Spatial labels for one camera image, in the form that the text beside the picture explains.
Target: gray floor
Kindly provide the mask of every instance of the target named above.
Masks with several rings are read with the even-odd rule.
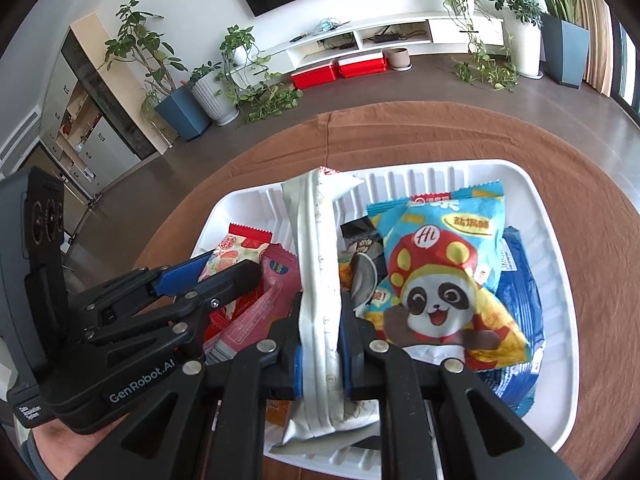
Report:
[[[66,260],[72,288],[103,282],[131,269],[156,229],[202,180],[239,153],[312,116],[386,101],[454,101],[508,114],[566,140],[598,164],[640,208],[640,130],[618,104],[584,84],[559,86],[548,77],[520,78],[514,92],[460,81],[451,56],[419,56],[408,72],[388,71],[311,88],[281,117],[243,126],[212,127],[105,192]]]

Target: white tv cabinet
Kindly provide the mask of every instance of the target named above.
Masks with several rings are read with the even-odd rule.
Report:
[[[478,15],[473,16],[472,20],[474,31],[487,46],[487,50],[492,53],[499,52],[504,45],[502,20]],[[404,41],[375,43],[371,38],[386,27],[387,32],[397,32],[411,37]],[[341,45],[348,44],[353,45],[340,48]],[[398,47],[407,48],[411,56],[467,52],[468,35],[465,23],[446,10],[380,16],[345,23],[334,30],[305,36],[294,43],[282,43],[261,51],[260,56],[271,56],[267,63],[270,72],[288,74],[342,56]],[[263,67],[251,63],[232,72],[234,80],[242,88],[261,81],[263,74]]]

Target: dark blue snack package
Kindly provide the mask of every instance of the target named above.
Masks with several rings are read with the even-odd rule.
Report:
[[[529,268],[520,232],[507,227],[501,240],[502,272],[496,291],[529,341],[531,361],[506,368],[478,372],[480,378],[519,416],[533,405],[533,393],[545,349],[542,306]]]

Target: round table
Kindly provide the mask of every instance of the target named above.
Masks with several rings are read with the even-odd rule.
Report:
[[[574,294],[580,343],[578,413],[559,455],[582,480],[600,480],[640,421],[640,221],[613,181],[563,140],[532,124],[447,102],[394,102],[318,115],[238,156],[194,189],[143,251],[137,267],[190,257],[216,202],[318,166],[501,158],[535,183]]]

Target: white plastic basket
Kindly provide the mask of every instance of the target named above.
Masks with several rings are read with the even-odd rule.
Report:
[[[367,204],[414,194],[445,192],[500,180],[504,185],[506,224],[520,230],[544,312],[546,349],[535,402],[524,421],[554,451],[574,426],[578,405],[578,331],[574,301],[556,234],[529,175],[505,160],[464,160],[349,171],[364,184],[335,203],[336,228],[366,214]],[[280,184],[235,191],[211,211],[193,256],[212,250],[230,222],[265,229],[273,242],[294,252]],[[276,426],[265,431],[264,453],[281,462],[322,473],[373,480],[380,478],[380,452],[348,447],[330,454],[282,456],[268,453],[280,441]]]

